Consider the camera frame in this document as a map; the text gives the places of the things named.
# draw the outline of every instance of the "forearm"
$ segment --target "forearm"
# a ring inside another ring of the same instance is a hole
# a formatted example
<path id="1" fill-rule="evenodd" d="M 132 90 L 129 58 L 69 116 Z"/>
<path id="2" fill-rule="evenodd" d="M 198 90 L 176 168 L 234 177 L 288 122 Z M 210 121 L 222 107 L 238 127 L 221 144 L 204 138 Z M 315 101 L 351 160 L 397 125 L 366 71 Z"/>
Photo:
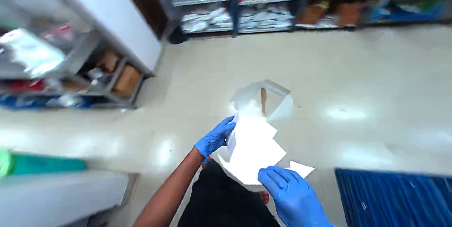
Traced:
<path id="1" fill-rule="evenodd" d="M 169 226 L 203 159 L 194 147 L 152 196 L 133 227 Z"/>

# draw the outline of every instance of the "black pants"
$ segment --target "black pants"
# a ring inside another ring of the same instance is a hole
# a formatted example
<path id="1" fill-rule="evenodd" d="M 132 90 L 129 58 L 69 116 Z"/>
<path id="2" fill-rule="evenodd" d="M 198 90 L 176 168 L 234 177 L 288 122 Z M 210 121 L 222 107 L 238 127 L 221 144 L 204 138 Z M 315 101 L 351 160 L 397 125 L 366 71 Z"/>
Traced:
<path id="1" fill-rule="evenodd" d="M 193 184 L 178 227 L 280 227 L 258 193 L 229 178 L 214 160 Z"/>

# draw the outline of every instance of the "tile floor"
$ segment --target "tile floor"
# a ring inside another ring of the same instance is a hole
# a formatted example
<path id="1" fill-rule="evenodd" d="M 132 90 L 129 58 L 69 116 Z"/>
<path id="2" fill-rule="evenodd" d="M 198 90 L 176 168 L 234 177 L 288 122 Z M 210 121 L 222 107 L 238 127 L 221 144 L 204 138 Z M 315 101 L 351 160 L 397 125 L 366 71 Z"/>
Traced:
<path id="1" fill-rule="evenodd" d="M 234 114 L 234 91 L 270 79 L 295 103 L 292 119 L 274 124 L 280 165 L 316 167 L 307 180 L 344 227 L 334 167 L 452 174 L 451 37 L 420 26 L 192 39 L 167 47 L 140 109 L 0 111 L 0 146 L 140 172 L 111 225 L 129 227 L 193 144 Z"/>

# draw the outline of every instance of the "blue nitrile glove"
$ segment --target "blue nitrile glove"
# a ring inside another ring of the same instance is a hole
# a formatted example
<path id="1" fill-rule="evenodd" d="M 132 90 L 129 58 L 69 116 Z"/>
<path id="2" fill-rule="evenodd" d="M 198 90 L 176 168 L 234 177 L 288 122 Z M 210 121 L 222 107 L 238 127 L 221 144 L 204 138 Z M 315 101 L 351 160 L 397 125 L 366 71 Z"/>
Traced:
<path id="1" fill-rule="evenodd" d="M 217 150 L 219 147 L 226 145 L 225 134 L 234 130 L 235 122 L 231 122 L 234 116 L 225 118 L 221 123 L 219 123 L 212 131 L 206 134 L 202 139 L 200 139 L 195 147 L 204 155 L 204 163 L 207 161 L 207 157 Z"/>
<path id="2" fill-rule="evenodd" d="M 297 172 L 278 166 L 260 169 L 259 182 L 272 195 L 288 227 L 331 227 L 314 190 Z"/>

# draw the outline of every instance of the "person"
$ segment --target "person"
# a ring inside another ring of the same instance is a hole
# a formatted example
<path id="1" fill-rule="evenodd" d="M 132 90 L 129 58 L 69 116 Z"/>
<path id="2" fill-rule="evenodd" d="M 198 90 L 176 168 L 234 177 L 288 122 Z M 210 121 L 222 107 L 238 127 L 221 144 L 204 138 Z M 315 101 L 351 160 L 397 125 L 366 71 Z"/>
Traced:
<path id="1" fill-rule="evenodd" d="M 192 186 L 178 227 L 279 226 L 257 193 L 229 178 L 215 161 L 207 160 L 226 144 L 226 133 L 235 127 L 233 118 L 224 119 L 194 145 L 149 200 L 133 227 L 169 226 L 201 165 L 203 169 Z M 277 214 L 286 226 L 333 227 L 312 187 L 296 172 L 270 166 L 260 169 L 258 179 L 274 198 Z"/>

